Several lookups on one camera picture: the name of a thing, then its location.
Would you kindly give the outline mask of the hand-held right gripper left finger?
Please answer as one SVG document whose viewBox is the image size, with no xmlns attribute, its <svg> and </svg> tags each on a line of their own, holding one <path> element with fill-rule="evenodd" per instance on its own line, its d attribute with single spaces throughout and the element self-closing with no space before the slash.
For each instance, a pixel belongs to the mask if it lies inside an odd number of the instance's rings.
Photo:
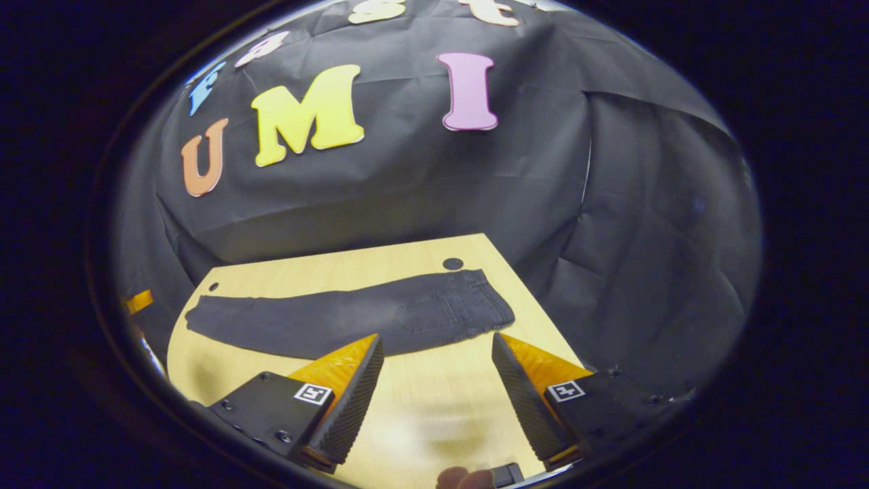
<svg viewBox="0 0 869 489">
<path fill-rule="evenodd" d="M 356 443 L 383 359 L 382 337 L 371 334 L 287 376 L 254 375 L 207 411 L 255 445 L 333 474 Z"/>
</svg>

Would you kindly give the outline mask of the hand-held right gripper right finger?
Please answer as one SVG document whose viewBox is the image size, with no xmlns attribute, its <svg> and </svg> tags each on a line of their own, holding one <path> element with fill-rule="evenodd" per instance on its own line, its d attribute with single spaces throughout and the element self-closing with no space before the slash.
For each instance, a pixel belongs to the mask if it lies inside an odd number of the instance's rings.
<svg viewBox="0 0 869 489">
<path fill-rule="evenodd" d="M 645 439 L 674 404 L 619 369 L 593 374 L 500 332 L 493 336 L 492 360 L 547 471 L 614 457 Z"/>
</svg>

